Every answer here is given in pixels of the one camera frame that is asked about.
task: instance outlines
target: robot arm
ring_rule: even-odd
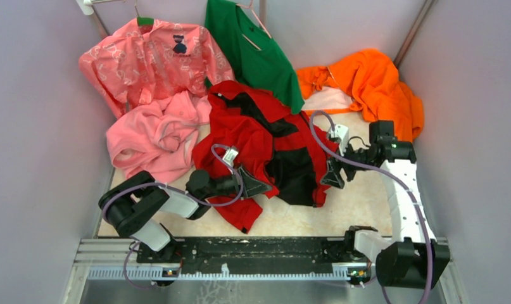
[[[237,154],[235,147],[229,148],[222,159],[232,166]],[[244,185],[241,198],[271,190],[271,185],[255,179],[243,166],[236,170]],[[169,250],[165,248],[174,245],[175,240],[166,227],[152,219],[156,212],[176,213],[196,220],[210,208],[208,203],[202,204],[205,199],[235,195],[240,188],[240,181],[234,174],[212,179],[207,171],[199,169],[190,175],[186,191],[181,191],[156,182],[149,172],[142,171],[104,194],[99,207],[120,237],[137,239],[167,259],[173,254],[174,246],[168,246]],[[118,198],[109,203],[115,196]]]
[[[434,256],[431,285],[434,287],[449,262],[450,252],[447,246],[436,243],[436,237],[426,220],[417,187],[417,159],[412,143],[398,141],[394,136],[393,122],[388,121],[369,125],[368,149],[354,150],[348,143],[348,128],[343,125],[336,125],[328,135],[339,143],[338,153],[342,157],[379,167],[399,178],[409,188],[406,190],[394,179],[382,176],[391,212],[392,238],[382,237],[372,227],[353,226],[345,235],[349,249],[375,261],[376,274],[381,285],[424,288],[427,276],[426,246],[430,246]],[[341,169],[344,170],[347,181],[352,181],[358,170],[365,170],[334,158],[329,159],[327,164],[328,173],[323,182],[338,187],[344,186],[339,174]],[[409,191],[417,198],[416,203],[411,202]],[[425,240],[414,205],[420,210],[429,239]]]

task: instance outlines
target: red and black jacket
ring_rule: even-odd
[[[211,177],[229,175],[229,170],[210,152],[213,144],[235,146],[239,154],[235,166],[242,164],[260,181],[272,185],[265,193],[277,196],[291,205],[321,207],[329,186],[319,181],[326,173],[326,153],[315,142],[309,129],[309,118],[301,112],[292,115],[272,93],[252,89],[231,80],[210,88],[208,100],[210,135],[192,152],[196,168],[205,169]],[[337,148],[326,140],[325,132],[315,128],[319,138],[332,150]],[[230,198],[212,198],[223,203]],[[237,201],[216,210],[233,226],[247,233],[261,214],[253,199]]]

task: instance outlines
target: light pink garment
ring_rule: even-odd
[[[311,115],[316,110],[326,112],[344,113],[352,105],[352,97],[348,96],[339,88],[322,87],[322,90],[313,93],[305,100],[302,111]]]
[[[106,132],[114,167],[126,178],[146,170],[160,182],[172,182],[192,167],[198,127],[208,123],[211,106],[206,96],[188,91],[138,106]]]
[[[212,84],[234,80],[206,28],[156,19],[142,27],[130,21],[85,52],[79,66],[117,118],[185,90],[203,97],[205,77]]]

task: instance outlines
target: white wall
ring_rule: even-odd
[[[81,76],[75,1],[0,1],[0,303],[59,303],[110,171],[113,115]]]
[[[423,98],[419,180],[471,303],[511,303],[511,0],[442,0],[401,74]]]
[[[142,16],[204,24],[207,0],[139,0]],[[249,0],[236,2],[249,4]],[[365,48],[394,58],[423,0],[267,0],[267,28],[295,68],[327,65]],[[254,1],[258,12],[258,1]],[[97,4],[110,32],[136,16],[134,1]]]

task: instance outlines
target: orange garment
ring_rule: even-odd
[[[329,66],[296,71],[304,99],[323,86],[338,87],[353,98],[348,109],[334,113],[362,111],[368,122],[392,120],[400,141],[414,140],[423,129],[423,104],[412,90],[399,81],[399,71],[385,54],[366,49]]]

